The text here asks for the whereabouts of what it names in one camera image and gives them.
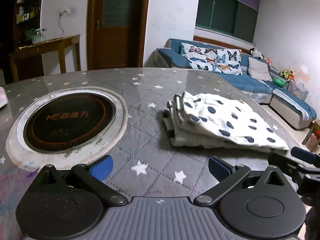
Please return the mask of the white polka dot garment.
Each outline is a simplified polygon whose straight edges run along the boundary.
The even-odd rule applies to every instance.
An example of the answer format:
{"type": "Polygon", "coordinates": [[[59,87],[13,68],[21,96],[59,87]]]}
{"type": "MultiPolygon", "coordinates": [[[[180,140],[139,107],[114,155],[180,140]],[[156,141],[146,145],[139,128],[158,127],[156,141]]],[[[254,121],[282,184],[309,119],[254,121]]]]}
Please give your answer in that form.
{"type": "Polygon", "coordinates": [[[167,102],[162,117],[176,147],[241,148],[283,155],[289,152],[285,140],[241,100],[184,92],[167,102]]]}

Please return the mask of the wooden side table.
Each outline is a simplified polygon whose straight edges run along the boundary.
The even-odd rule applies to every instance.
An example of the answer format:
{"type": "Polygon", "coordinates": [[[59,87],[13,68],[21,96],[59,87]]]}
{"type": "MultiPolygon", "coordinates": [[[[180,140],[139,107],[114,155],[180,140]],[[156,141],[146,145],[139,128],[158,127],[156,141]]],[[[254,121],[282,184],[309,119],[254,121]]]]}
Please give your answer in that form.
{"type": "Polygon", "coordinates": [[[18,51],[9,54],[10,63],[11,63],[11,71],[13,75],[13,81],[18,82],[18,70],[16,66],[16,61],[20,61],[23,59],[27,59],[29,57],[33,57],[36,55],[42,55],[51,52],[58,52],[58,59],[60,65],[60,72],[62,74],[67,73],[66,71],[66,60],[65,60],[65,49],[75,45],[75,53],[76,53],[76,71],[81,70],[81,62],[80,62],[80,34],[66,36],[62,38],[56,38],[47,40],[44,42],[40,42],[34,44],[32,46],[26,46],[18,51]]]}

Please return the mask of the butterfly pattern pillow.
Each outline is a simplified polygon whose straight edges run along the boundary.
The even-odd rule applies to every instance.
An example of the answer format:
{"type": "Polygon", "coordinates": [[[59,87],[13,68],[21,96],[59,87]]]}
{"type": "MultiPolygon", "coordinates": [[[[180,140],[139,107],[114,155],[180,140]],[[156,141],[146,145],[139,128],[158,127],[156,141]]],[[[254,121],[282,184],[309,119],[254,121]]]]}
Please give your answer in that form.
{"type": "Polygon", "coordinates": [[[242,75],[240,49],[204,48],[181,43],[180,54],[187,59],[193,69],[242,75]]]}

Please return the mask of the blue sofa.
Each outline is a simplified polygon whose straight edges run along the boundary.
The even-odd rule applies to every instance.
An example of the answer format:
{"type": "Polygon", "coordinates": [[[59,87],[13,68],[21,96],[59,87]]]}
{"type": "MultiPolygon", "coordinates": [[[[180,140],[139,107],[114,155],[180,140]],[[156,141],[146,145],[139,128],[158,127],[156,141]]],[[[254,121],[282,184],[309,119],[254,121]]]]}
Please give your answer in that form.
{"type": "MultiPolygon", "coordinates": [[[[155,66],[193,69],[191,68],[187,59],[180,54],[181,43],[188,43],[197,47],[204,48],[223,48],[207,43],[170,38],[168,39],[167,44],[164,48],[156,49],[154,59],[155,66]]],[[[282,78],[266,61],[242,52],[241,69],[242,75],[223,73],[216,74],[220,75],[234,87],[248,95],[255,102],[262,105],[269,105],[277,114],[279,114],[290,126],[292,126],[296,130],[309,127],[311,123],[317,119],[316,111],[303,99],[299,99],[289,91],[289,80],[286,80],[283,86],[276,84],[276,81],[281,80],[282,78]],[[268,65],[268,70],[272,81],[257,80],[249,75],[249,57],[255,58],[268,65]]]]}

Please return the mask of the round induction cooktop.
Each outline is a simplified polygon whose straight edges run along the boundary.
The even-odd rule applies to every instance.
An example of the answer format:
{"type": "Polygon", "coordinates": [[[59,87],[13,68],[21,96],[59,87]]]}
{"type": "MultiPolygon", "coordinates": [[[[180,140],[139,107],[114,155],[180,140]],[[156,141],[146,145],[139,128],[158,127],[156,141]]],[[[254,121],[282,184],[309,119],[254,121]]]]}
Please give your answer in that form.
{"type": "Polygon", "coordinates": [[[57,90],[22,111],[7,137],[7,154],[26,171],[46,164],[58,170],[90,165],[116,146],[128,119],[125,99],[110,89],[57,90]]]}

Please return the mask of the brown wooden door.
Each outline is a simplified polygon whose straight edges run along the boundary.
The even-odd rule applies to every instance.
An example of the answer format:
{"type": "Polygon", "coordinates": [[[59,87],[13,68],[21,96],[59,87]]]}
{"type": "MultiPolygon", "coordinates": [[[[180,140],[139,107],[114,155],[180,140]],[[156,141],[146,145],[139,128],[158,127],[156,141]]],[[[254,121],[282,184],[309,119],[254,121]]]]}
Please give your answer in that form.
{"type": "Polygon", "coordinates": [[[142,67],[149,0],[88,0],[87,68],[142,67]]]}

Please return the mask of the plush panda toy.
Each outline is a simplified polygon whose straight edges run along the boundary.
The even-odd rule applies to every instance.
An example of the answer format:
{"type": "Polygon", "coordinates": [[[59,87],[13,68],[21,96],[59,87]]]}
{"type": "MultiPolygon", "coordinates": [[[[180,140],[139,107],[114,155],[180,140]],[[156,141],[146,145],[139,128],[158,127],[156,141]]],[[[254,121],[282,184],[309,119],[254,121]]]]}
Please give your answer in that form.
{"type": "Polygon", "coordinates": [[[255,47],[251,48],[249,50],[249,52],[253,57],[256,57],[256,58],[261,59],[261,60],[264,59],[263,54],[259,50],[257,50],[255,47]]]}

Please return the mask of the grey sofa cushion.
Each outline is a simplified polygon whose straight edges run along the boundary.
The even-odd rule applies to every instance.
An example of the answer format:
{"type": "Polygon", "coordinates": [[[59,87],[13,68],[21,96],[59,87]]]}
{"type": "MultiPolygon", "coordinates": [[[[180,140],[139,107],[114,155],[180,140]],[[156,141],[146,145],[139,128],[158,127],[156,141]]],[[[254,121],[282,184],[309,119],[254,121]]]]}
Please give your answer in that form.
{"type": "Polygon", "coordinates": [[[248,58],[248,73],[254,79],[272,81],[268,65],[252,57],[248,58]]]}

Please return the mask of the green framed window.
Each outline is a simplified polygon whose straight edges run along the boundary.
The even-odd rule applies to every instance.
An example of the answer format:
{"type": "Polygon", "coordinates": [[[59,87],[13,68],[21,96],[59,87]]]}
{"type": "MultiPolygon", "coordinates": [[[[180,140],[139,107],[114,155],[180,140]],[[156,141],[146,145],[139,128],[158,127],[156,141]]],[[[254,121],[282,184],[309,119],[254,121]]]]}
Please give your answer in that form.
{"type": "Polygon", "coordinates": [[[259,0],[199,0],[196,26],[253,43],[259,0]]]}

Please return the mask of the pink tissue pack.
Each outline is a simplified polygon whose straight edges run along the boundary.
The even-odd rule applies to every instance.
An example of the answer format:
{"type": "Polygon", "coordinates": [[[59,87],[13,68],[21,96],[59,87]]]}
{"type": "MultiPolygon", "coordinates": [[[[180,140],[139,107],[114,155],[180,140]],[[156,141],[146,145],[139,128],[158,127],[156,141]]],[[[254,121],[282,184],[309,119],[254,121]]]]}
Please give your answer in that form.
{"type": "Polygon", "coordinates": [[[6,106],[8,104],[7,94],[3,87],[0,87],[0,108],[6,106]]]}

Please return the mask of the dark wooden shelf cabinet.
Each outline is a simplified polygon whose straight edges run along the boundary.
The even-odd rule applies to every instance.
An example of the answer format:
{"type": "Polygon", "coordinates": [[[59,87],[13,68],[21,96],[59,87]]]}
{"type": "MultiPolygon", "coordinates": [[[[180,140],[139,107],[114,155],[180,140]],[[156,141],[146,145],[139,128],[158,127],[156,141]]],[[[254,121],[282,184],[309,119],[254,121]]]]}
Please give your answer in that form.
{"type": "Polygon", "coordinates": [[[13,83],[10,54],[27,48],[40,28],[42,0],[1,0],[1,70],[5,83],[13,83]]]}

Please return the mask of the glass jar on table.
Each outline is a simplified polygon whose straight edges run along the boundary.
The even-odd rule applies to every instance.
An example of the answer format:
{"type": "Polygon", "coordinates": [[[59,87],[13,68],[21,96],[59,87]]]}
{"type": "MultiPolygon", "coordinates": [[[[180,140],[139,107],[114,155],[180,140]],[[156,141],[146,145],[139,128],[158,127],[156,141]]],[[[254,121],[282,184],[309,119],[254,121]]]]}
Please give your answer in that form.
{"type": "Polygon", "coordinates": [[[33,44],[41,43],[45,40],[45,32],[47,28],[36,29],[34,35],[31,38],[33,44]]]}

